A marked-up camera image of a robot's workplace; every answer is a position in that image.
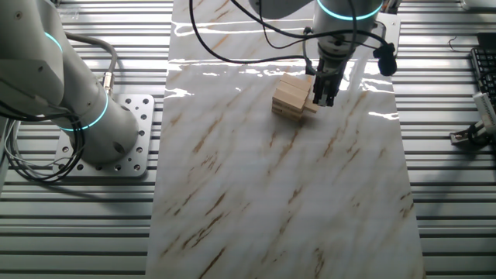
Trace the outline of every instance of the keyboard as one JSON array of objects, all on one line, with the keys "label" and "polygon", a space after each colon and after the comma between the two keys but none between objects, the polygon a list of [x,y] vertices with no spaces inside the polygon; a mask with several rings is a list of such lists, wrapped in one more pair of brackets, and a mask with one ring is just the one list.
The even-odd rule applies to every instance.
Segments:
[{"label": "keyboard", "polygon": [[470,54],[479,91],[487,93],[491,103],[496,105],[496,50],[474,48]]}]

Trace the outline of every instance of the bolt hole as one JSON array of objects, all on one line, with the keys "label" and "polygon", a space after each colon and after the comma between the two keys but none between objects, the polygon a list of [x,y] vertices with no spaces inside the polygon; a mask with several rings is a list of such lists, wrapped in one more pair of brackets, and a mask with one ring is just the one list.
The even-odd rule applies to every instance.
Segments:
[{"label": "bolt hole", "polygon": [[120,154],[126,153],[126,151],[124,150],[124,147],[122,147],[122,145],[120,143],[113,142],[112,144],[114,146],[115,151],[119,152]]}]

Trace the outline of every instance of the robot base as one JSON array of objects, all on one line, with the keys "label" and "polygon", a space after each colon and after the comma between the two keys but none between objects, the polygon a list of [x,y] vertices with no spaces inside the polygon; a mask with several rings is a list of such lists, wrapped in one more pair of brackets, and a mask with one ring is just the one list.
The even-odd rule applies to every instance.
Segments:
[{"label": "robot base", "polygon": [[[138,120],[139,135],[134,147],[121,160],[110,164],[92,165],[79,161],[79,164],[68,174],[67,177],[141,177],[146,173],[148,162],[148,151],[152,130],[152,118],[155,101],[151,95],[141,94],[116,94],[115,101],[127,107]],[[69,136],[60,133],[55,160],[70,157],[72,146]],[[53,166],[53,172],[57,172],[60,164],[65,164],[68,159],[57,161]]]}]

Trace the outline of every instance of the marble pattern surface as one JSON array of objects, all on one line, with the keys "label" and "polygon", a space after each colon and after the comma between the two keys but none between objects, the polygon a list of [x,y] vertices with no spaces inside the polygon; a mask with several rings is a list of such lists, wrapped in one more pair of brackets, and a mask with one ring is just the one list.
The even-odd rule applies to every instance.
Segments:
[{"label": "marble pattern surface", "polygon": [[[313,5],[272,23],[301,32]],[[195,15],[224,56],[301,53],[272,50],[229,1],[195,1]],[[187,1],[173,21],[147,277],[425,277],[394,92],[370,50],[333,108],[295,123],[271,97],[284,72],[306,78],[302,61],[227,64],[197,42]]]}]

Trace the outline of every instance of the stacked wooden blocks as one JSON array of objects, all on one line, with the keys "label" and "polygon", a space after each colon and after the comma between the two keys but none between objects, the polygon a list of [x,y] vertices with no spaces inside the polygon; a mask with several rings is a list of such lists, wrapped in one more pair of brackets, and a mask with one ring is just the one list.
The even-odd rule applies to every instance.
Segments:
[{"label": "stacked wooden blocks", "polygon": [[301,119],[303,110],[316,113],[319,106],[308,99],[311,88],[311,82],[284,74],[272,97],[272,112],[294,121]]}]

